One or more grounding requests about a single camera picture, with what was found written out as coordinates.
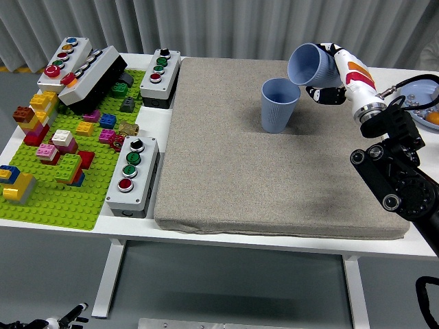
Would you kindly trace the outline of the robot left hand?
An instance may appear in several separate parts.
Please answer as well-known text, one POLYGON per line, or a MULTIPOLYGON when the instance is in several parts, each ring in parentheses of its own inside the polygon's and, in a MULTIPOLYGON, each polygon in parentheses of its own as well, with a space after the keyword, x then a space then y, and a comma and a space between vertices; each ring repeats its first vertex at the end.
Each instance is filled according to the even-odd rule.
POLYGON ((88 323, 89 318, 82 317, 81 314, 87 308, 87 303, 80 303, 63 317, 47 318, 48 324, 45 328, 83 328, 83 324, 88 323))

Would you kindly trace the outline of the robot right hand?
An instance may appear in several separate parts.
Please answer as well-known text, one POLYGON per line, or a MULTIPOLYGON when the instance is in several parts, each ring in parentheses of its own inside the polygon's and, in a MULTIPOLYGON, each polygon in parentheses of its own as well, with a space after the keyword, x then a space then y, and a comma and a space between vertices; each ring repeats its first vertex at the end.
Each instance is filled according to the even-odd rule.
POLYGON ((334 43, 320 43, 319 49, 335 60, 342 85, 336 88, 308 86, 308 95, 319 104, 339 105, 345 99, 352 102, 353 118, 363 123, 386 109, 377 96, 375 81, 361 60, 334 43))

